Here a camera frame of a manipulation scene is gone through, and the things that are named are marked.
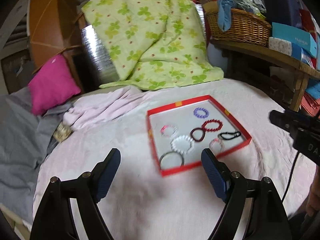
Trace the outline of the person's right hand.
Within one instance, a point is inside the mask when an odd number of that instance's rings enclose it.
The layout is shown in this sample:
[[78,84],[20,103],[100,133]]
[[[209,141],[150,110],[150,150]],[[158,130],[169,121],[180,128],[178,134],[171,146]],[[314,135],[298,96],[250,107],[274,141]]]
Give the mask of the person's right hand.
[[306,213],[312,217],[315,212],[320,210],[320,171],[319,166],[316,167],[316,173],[310,186],[308,201],[306,204]]

